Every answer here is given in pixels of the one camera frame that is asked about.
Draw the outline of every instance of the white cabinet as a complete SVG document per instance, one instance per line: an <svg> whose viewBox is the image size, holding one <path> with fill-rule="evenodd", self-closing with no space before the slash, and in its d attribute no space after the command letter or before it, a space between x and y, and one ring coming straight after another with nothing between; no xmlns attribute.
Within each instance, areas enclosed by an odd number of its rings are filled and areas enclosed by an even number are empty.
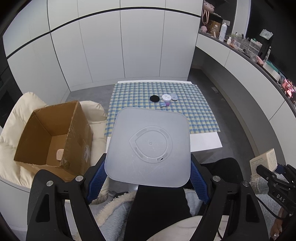
<svg viewBox="0 0 296 241"><path fill-rule="evenodd" d="M50 29L78 18L77 1L48 0L48 21Z"/></svg>
<svg viewBox="0 0 296 241"><path fill-rule="evenodd" d="M48 105L60 103L69 93L50 34L26 45L7 61L22 93L33 92Z"/></svg>
<svg viewBox="0 0 296 241"><path fill-rule="evenodd" d="M52 41L70 89L76 85L92 82L83 49L79 21L53 31Z"/></svg>
<svg viewBox="0 0 296 241"><path fill-rule="evenodd" d="M199 22L198 17L165 11L160 77L188 77Z"/></svg>
<svg viewBox="0 0 296 241"><path fill-rule="evenodd" d="M120 11L101 13L79 21L93 82L123 79Z"/></svg>
<svg viewBox="0 0 296 241"><path fill-rule="evenodd" d="M165 7L165 0L120 0L120 7Z"/></svg>
<svg viewBox="0 0 296 241"><path fill-rule="evenodd" d="M196 47L207 53L223 67L225 66L230 52L228 47L202 34L197 36Z"/></svg>
<svg viewBox="0 0 296 241"><path fill-rule="evenodd" d="M296 167L295 136L296 118L286 102L270 119L270 124L279 140L286 164Z"/></svg>
<svg viewBox="0 0 296 241"><path fill-rule="evenodd" d="M225 68L247 89L270 120L284 102L274 85L248 60L234 51L230 51Z"/></svg>
<svg viewBox="0 0 296 241"><path fill-rule="evenodd" d="M120 14L125 77L158 77L164 10L121 10Z"/></svg>
<svg viewBox="0 0 296 241"><path fill-rule="evenodd" d="M203 0L166 0L165 7L201 16L202 4Z"/></svg>
<svg viewBox="0 0 296 241"><path fill-rule="evenodd" d="M95 12L120 8L120 0L77 0L77 5L79 17L82 17Z"/></svg>
<svg viewBox="0 0 296 241"><path fill-rule="evenodd" d="M32 0L17 14L3 35L6 56L48 31L46 0Z"/></svg>

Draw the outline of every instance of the cream cushion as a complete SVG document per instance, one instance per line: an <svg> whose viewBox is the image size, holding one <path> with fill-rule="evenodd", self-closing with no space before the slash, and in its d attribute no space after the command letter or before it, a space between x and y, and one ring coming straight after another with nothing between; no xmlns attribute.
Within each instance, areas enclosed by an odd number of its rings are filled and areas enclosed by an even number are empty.
<svg viewBox="0 0 296 241"><path fill-rule="evenodd" d="M94 133L91 147L91 165L95 165L106 150L104 137L107 116L103 107L93 101L80 102L85 116ZM13 107L0 134L0 177L14 184L31 188L34 174L19 166L14 161L15 151L24 127L35 109L47 106L34 93L25 93ZM108 196L106 180L97 203Z"/></svg>

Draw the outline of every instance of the open brown cardboard box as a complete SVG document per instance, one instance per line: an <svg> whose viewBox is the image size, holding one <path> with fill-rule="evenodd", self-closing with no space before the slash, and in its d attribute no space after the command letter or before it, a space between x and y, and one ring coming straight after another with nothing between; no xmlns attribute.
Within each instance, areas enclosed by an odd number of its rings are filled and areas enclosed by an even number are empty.
<svg viewBox="0 0 296 241"><path fill-rule="evenodd" d="M90 166L92 137L78 101L47 106L31 114L14 160L34 174L46 169L71 181ZM61 161L57 160L58 149L64 149Z"/></svg>

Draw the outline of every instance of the black round disc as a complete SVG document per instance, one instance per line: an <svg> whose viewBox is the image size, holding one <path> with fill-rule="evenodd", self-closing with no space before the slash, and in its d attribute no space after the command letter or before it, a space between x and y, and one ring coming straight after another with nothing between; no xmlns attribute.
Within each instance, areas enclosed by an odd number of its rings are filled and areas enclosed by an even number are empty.
<svg viewBox="0 0 296 241"><path fill-rule="evenodd" d="M159 102L159 96L157 96L157 95L152 95L152 96L150 96L150 100L152 101L152 102Z"/></svg>

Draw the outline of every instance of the white table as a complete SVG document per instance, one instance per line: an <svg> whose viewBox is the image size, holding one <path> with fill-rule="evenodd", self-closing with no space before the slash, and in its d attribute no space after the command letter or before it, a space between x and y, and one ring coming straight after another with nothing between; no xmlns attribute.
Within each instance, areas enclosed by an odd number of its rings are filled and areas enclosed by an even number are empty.
<svg viewBox="0 0 296 241"><path fill-rule="evenodd" d="M131 83L131 82L172 82L172 83L190 83L189 81L176 81L176 80L128 80L119 81L118 83ZM108 150L111 137L107 137L106 153ZM217 132L190 134L190 151L203 151L211 150L222 147L220 138Z"/></svg>

